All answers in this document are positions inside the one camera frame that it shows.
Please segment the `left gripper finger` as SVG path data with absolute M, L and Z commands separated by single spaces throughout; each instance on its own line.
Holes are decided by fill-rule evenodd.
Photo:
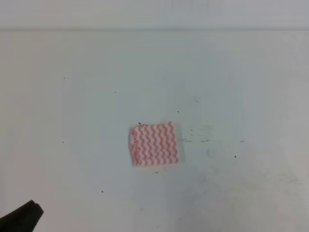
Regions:
M 0 232 L 33 232 L 43 209 L 33 200 L 0 218 Z

